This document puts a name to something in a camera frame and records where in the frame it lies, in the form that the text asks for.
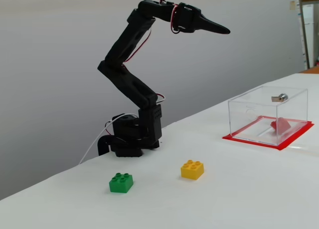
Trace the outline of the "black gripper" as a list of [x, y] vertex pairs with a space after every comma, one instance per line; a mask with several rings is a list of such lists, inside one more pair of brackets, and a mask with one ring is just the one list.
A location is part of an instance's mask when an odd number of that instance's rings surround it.
[[231, 32], [228, 28], [206, 18], [199, 8], [183, 2], [176, 4], [171, 13], [171, 31], [174, 34], [194, 33], [199, 29], [224, 35]]

